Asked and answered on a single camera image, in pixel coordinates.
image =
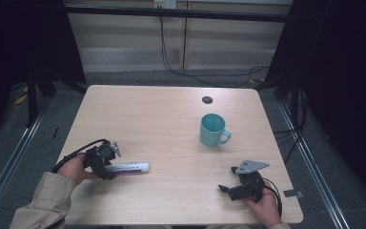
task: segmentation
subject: person's right hand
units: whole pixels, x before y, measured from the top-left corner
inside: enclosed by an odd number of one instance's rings
[[[271,187],[268,181],[265,181],[264,183],[266,186]],[[281,217],[278,214],[278,208],[275,202],[275,194],[272,191],[264,188],[262,199],[257,203],[248,198],[244,198],[243,201],[252,209],[256,217],[267,228],[281,223]]]

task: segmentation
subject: hand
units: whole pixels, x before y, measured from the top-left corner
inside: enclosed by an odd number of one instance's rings
[[[266,186],[271,187],[268,181],[265,181],[264,183]],[[243,199],[243,201],[252,209],[256,217],[267,228],[281,223],[281,217],[278,214],[277,204],[275,202],[275,194],[272,191],[264,188],[262,199],[257,203],[248,198]]]
[[[58,175],[69,177],[80,184],[85,179],[98,179],[96,174],[88,173],[83,168],[85,154],[79,154],[65,163],[57,172]]]

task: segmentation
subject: sleeve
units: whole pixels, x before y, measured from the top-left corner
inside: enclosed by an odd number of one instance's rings
[[[77,183],[58,174],[44,173],[29,205],[16,210],[10,228],[63,228]]]

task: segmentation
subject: wooden table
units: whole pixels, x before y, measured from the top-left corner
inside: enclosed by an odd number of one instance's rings
[[[203,96],[213,103],[206,104]],[[213,148],[199,141],[200,119],[222,115],[232,138]],[[85,180],[73,192],[67,224],[200,225],[258,223],[218,184],[239,185],[230,168],[244,159],[270,163],[260,174],[278,187],[285,222],[301,222],[293,186],[258,93],[250,89],[91,86],[61,156],[96,140],[117,141],[112,163],[149,162],[145,175]]]

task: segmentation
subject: teal mug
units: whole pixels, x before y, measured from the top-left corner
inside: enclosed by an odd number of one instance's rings
[[[218,114],[206,114],[201,118],[200,141],[207,146],[225,144],[231,133],[225,130],[225,120]]]

